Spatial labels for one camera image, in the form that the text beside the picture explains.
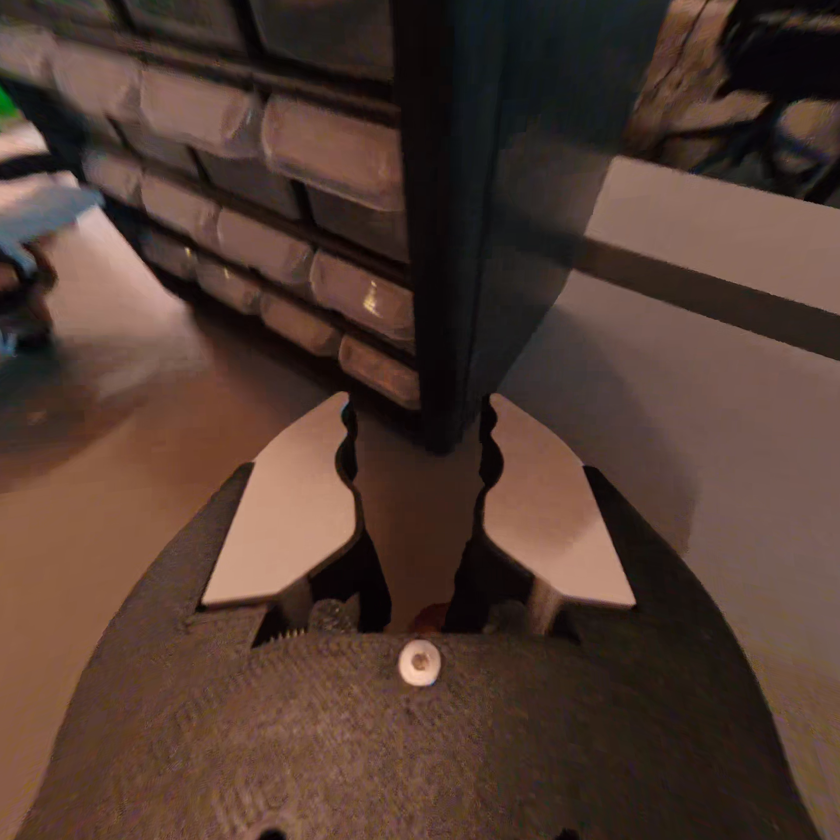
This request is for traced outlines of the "black office chair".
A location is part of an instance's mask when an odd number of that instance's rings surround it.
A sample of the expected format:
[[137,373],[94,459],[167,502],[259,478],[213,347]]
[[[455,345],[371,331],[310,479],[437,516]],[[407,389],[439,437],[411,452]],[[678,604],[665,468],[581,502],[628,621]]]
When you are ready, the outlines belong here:
[[838,191],[838,153],[784,134],[786,111],[802,102],[838,106],[839,2],[736,2],[721,34],[727,68],[724,93],[767,100],[731,166],[756,154],[773,190],[808,203],[828,204]]

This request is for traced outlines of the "rows of clear cabinet drawers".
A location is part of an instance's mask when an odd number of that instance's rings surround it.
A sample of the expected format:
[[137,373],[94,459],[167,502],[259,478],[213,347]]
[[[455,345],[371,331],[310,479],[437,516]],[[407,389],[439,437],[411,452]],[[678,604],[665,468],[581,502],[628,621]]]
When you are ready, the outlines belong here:
[[2,2],[2,82],[161,280],[421,387],[388,2]]

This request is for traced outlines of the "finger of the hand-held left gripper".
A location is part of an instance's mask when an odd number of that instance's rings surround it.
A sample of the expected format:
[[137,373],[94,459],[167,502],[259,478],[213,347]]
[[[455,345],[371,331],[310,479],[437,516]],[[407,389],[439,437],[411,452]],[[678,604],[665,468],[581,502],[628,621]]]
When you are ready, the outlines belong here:
[[1,246],[21,246],[73,224],[103,204],[97,190],[80,186],[41,186],[2,205]]

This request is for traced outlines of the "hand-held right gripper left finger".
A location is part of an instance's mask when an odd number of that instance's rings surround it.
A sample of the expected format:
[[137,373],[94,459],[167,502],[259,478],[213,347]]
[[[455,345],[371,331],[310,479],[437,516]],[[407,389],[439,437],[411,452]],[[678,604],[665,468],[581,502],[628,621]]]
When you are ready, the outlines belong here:
[[361,535],[357,493],[342,457],[354,454],[354,413],[336,392],[286,427],[253,462],[201,607],[275,606],[308,625],[311,579]]

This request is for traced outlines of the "person's right hand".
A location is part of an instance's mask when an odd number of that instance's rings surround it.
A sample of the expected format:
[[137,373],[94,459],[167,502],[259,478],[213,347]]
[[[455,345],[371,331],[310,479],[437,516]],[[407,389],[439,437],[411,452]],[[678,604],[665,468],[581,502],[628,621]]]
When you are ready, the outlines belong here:
[[415,615],[406,631],[424,636],[441,634],[445,630],[449,606],[448,602],[427,605]]

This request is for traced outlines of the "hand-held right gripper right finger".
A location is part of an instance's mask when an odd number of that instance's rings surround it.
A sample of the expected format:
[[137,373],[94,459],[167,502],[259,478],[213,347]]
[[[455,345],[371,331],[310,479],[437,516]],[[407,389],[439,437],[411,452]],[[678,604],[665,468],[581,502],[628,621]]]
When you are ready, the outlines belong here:
[[482,407],[479,438],[478,534],[525,574],[529,631],[550,631],[569,604],[634,609],[636,596],[574,451],[497,393]]

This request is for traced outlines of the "black drawer cabinet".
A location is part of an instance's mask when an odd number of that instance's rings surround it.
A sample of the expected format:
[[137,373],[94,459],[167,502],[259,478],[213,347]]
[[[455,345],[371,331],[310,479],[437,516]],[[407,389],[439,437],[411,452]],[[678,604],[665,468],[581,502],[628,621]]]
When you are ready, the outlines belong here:
[[419,410],[151,271],[205,318],[287,347],[443,454],[561,293],[667,3],[388,3]]

